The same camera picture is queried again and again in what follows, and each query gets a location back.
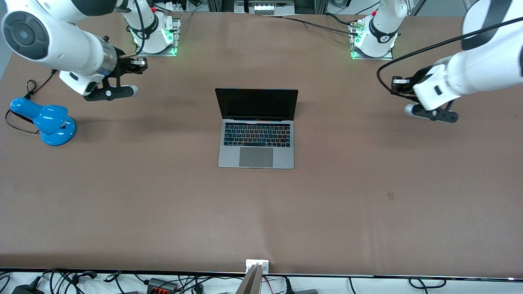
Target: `open laptop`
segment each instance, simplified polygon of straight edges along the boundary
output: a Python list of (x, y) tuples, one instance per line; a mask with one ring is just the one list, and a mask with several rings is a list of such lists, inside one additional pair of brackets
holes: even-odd
[(219, 167), (294, 168), (296, 89), (217, 88)]

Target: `brown table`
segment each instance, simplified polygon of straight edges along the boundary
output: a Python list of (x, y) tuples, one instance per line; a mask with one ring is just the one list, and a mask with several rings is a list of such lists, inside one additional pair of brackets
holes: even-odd
[[(129, 52), (125, 26), (81, 24)], [(395, 54), (460, 27), (409, 17)], [(194, 14), (178, 53), (123, 78), (136, 98), (88, 103), (54, 78), (35, 100), (78, 122), (59, 148), (0, 123), (0, 266), (523, 277), (522, 87), (459, 99), (456, 124), (415, 119), (346, 36), (242, 14)], [(2, 109), (48, 74), (14, 55)], [(294, 170), (218, 168), (216, 87), (299, 89)]]

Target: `blue desk lamp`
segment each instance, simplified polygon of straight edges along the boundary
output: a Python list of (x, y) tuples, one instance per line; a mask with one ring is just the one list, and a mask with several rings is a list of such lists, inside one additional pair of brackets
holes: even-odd
[(40, 138), (49, 146), (63, 145), (76, 133), (76, 122), (67, 116), (67, 108), (63, 106), (41, 106), (25, 98), (16, 98), (11, 101), (11, 111), (32, 120), (40, 130)]

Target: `black laptop screen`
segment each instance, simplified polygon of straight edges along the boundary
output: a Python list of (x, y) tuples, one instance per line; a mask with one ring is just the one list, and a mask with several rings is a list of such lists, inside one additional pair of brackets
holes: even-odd
[(224, 119), (293, 120), (298, 90), (217, 88), (216, 96)]

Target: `keyboard key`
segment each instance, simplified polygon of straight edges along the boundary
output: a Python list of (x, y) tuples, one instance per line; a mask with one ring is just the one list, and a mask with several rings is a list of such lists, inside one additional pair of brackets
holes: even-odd
[(247, 143), (243, 142), (243, 145), (244, 146), (265, 147), (265, 143), (258, 143), (258, 142), (256, 142), (256, 143), (254, 143), (254, 142), (252, 142), (252, 143), (250, 143), (250, 142), (247, 142)]

